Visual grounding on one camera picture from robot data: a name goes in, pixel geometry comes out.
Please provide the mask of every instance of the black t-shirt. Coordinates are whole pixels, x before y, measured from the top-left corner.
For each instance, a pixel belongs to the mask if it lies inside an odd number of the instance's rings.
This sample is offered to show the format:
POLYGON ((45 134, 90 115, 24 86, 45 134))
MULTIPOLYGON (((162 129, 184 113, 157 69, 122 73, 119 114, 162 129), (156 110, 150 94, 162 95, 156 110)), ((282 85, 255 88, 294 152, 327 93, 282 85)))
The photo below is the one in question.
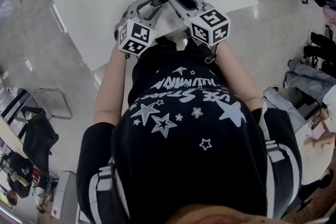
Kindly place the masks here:
POLYGON ((90 179, 111 152, 134 223, 165 223, 192 204, 279 218, 301 178, 288 114, 250 112, 210 69, 191 61, 159 68, 117 126, 98 123, 85 132, 77 192, 91 220, 90 179))
POLYGON ((9 166, 12 168, 18 176, 27 180, 30 185, 25 187, 18 180, 13 180, 10 175, 7 175, 7 181, 10 188, 15 191, 20 198, 26 198, 29 196, 31 183, 32 183, 32 174, 33 174, 33 164, 29 159, 23 158, 20 154, 13 152, 10 156, 5 156, 8 158, 9 166))

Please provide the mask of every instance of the black shoe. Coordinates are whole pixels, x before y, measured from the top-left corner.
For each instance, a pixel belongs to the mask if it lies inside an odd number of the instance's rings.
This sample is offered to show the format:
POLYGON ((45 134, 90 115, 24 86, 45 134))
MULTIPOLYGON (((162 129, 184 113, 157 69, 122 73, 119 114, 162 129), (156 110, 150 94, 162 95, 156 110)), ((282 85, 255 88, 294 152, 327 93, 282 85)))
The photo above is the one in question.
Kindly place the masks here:
POLYGON ((282 83, 282 86, 283 86, 284 89, 289 88, 288 83, 287 83, 288 74, 289 74, 289 72, 286 72, 284 82, 282 83))
POLYGON ((279 91, 279 87, 276 85, 271 86, 272 89, 274 89, 276 92, 279 91))

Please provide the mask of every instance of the jeans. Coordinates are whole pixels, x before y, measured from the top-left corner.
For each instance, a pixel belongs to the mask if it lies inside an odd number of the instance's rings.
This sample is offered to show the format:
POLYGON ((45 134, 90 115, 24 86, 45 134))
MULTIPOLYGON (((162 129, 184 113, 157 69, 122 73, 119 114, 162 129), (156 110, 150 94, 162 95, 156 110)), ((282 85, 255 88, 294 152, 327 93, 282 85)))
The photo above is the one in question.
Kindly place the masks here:
POLYGON ((322 103, 323 97, 336 85, 336 79, 332 76, 290 60, 288 62, 290 71, 286 73, 286 83, 289 87, 296 87, 316 101, 322 103))
POLYGON ((305 124, 306 120, 291 102, 283 98, 276 90, 268 88, 264 92, 263 100, 268 108, 277 108, 288 113, 294 133, 297 133, 305 124))

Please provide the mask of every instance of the hand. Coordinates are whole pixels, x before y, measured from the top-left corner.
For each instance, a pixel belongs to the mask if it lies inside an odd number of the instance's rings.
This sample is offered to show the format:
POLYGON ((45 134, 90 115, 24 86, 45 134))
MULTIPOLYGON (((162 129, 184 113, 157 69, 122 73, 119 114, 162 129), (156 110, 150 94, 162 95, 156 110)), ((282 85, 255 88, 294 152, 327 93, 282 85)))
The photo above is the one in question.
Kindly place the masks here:
POLYGON ((303 144, 306 146, 306 145, 310 145, 312 147, 315 147, 315 143, 316 143, 316 140, 310 136, 306 136, 307 138, 305 139, 305 141, 303 142, 303 144))

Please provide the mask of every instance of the cable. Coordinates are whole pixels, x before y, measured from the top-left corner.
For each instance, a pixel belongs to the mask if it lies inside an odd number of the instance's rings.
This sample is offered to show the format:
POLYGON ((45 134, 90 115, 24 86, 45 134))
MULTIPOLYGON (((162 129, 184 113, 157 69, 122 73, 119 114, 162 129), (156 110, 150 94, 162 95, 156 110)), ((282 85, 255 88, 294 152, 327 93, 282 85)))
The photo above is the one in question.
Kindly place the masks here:
POLYGON ((211 59, 211 57, 206 57, 205 60, 204 60, 205 63, 210 64, 210 63, 212 63, 213 61, 216 60, 216 56, 217 56, 218 49, 219 49, 219 43, 216 44, 215 46, 216 46, 216 48, 215 48, 215 52, 214 52, 214 55, 213 55, 212 59, 211 59))

